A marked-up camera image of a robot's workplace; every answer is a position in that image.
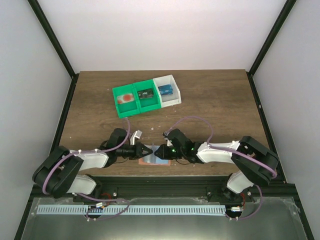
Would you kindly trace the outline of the black card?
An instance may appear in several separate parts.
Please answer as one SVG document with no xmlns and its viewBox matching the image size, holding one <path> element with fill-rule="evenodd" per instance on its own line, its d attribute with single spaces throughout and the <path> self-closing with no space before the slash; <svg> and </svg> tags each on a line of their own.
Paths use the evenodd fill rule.
<svg viewBox="0 0 320 240">
<path fill-rule="evenodd" d="M 147 89 L 143 89 L 143 90 L 138 90 L 137 91 L 137 95 L 138 95 L 138 98 L 140 100 L 143 100 L 143 99 L 151 99 L 154 97 L 154 91 L 152 88 L 147 88 Z"/>
</svg>

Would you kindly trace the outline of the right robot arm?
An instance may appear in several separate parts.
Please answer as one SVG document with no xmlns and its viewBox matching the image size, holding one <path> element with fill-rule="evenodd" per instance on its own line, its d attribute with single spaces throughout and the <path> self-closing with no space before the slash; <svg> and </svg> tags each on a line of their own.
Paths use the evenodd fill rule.
<svg viewBox="0 0 320 240">
<path fill-rule="evenodd" d="M 238 171 L 232 173 L 218 191 L 225 200 L 236 200 L 249 187 L 268 186 L 277 177 L 279 157 L 251 136 L 229 143 L 191 141 L 179 129 L 164 134 L 167 143 L 154 155 L 164 160 L 185 159 L 191 164 L 229 163 Z"/>
</svg>

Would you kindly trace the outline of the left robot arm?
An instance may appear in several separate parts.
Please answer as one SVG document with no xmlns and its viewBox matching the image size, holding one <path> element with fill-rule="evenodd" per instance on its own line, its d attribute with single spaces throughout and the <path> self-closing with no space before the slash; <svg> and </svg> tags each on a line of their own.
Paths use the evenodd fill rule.
<svg viewBox="0 0 320 240">
<path fill-rule="evenodd" d="M 102 183 L 80 172 L 110 167 L 119 157 L 139 160 L 152 155 L 153 150 L 138 141 L 141 135 L 140 130 L 130 134 L 125 129 L 116 128 L 109 139 L 94 150 L 69 150 L 62 145 L 57 146 L 35 170 L 32 180 L 45 195 L 55 199 L 65 194 L 76 194 L 97 202 L 102 196 Z"/>
</svg>

